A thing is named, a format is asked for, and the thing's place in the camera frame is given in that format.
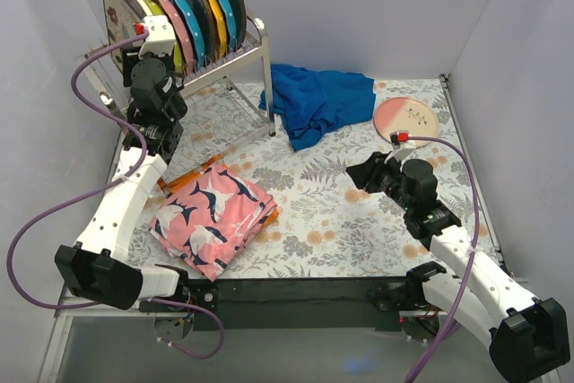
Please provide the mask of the square floral plate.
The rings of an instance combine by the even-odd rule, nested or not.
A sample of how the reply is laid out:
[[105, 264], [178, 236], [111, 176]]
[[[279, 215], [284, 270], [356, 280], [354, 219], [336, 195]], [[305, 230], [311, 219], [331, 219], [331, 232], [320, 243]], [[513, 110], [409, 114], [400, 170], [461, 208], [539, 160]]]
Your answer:
[[135, 25], [143, 19], [127, 0], [102, 0], [109, 44], [133, 38]]

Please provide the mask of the pink cream round plate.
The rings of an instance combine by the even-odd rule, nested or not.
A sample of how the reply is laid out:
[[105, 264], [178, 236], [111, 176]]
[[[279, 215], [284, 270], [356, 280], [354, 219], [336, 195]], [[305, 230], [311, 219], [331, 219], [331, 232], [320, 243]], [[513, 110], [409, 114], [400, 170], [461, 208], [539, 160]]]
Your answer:
[[428, 105], [406, 97], [394, 97], [381, 102], [373, 113], [378, 134], [388, 143], [390, 134], [402, 130], [410, 135], [439, 136], [437, 114]]

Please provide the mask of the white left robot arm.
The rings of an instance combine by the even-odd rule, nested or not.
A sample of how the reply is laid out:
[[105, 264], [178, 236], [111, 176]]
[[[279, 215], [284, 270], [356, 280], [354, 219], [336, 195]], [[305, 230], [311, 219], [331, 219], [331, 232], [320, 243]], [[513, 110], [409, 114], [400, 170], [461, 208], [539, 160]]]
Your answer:
[[183, 134], [187, 105], [179, 92], [183, 77], [169, 68], [170, 56], [122, 52], [132, 98], [126, 114], [135, 131], [126, 134], [114, 178], [92, 220], [72, 246], [61, 246], [55, 263], [76, 297], [129, 309], [138, 300], [160, 297], [173, 311], [190, 302], [189, 287], [175, 268], [127, 263], [132, 233], [149, 195], [167, 169]]

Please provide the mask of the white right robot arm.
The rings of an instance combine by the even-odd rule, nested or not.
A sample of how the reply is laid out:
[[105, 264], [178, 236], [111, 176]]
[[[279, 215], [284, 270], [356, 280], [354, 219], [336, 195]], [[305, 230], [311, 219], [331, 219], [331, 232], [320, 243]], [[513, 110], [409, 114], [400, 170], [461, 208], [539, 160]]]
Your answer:
[[461, 221], [438, 199], [438, 181], [424, 160], [397, 161], [374, 152], [347, 168], [358, 189], [383, 193], [404, 210], [409, 233], [456, 275], [409, 282], [407, 301], [453, 309], [454, 319], [488, 350], [508, 382], [530, 382], [570, 361], [567, 316], [553, 298], [541, 300], [471, 243]]

